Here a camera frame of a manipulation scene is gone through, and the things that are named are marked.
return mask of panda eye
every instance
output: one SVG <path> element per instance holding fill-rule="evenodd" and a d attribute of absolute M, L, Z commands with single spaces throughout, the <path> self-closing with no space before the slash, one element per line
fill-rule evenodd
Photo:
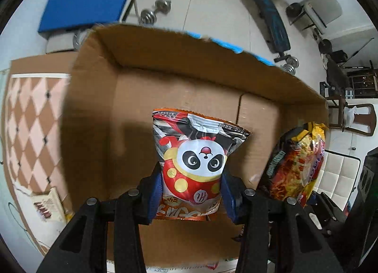
<path fill-rule="evenodd" d="M 207 168 L 211 172 L 216 172 L 216 171 L 218 171 L 223 166 L 223 162 L 224 162 L 223 155 L 222 154 L 218 154 L 213 159 L 211 159 L 209 161 L 209 163 L 207 164 Z"/>
<path fill-rule="evenodd" d="M 201 165 L 197 155 L 192 151 L 186 151 L 183 153 L 183 162 L 189 169 L 192 170 L 198 169 Z"/>

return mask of cartoon panda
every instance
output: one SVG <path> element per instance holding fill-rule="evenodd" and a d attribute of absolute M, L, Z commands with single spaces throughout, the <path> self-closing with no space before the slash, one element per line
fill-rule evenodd
<path fill-rule="evenodd" d="M 164 153 L 162 173 L 172 195 L 193 205 L 217 197 L 227 156 L 215 138 L 190 140 L 183 135 L 179 140 L 173 136 L 160 139 L 160 145 L 171 143 Z"/>

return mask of snack bag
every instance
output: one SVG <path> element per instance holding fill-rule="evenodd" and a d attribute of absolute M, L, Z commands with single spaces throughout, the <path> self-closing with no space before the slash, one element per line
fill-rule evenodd
<path fill-rule="evenodd" d="M 269 158 L 258 188 L 283 201 L 294 197 L 304 206 L 323 162 L 324 124 L 310 122 L 286 132 Z"/>
<path fill-rule="evenodd" d="M 152 117 L 163 179 L 157 218 L 206 219 L 218 210 L 228 155 L 250 133 L 190 111 L 155 109 Z"/>

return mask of blue mat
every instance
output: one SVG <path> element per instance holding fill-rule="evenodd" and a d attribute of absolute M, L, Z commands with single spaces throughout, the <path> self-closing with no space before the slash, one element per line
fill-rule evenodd
<path fill-rule="evenodd" d="M 117 22 L 126 0 L 49 0 L 38 32 Z"/>

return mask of diamond pattern rug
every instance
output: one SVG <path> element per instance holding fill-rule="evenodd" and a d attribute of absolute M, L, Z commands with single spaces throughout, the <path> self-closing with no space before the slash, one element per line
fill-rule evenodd
<path fill-rule="evenodd" d="M 36 193 L 55 186 L 61 201 L 67 187 L 60 161 L 59 117 L 68 83 L 68 74 L 11 75 L 5 100 L 11 179 Z"/>

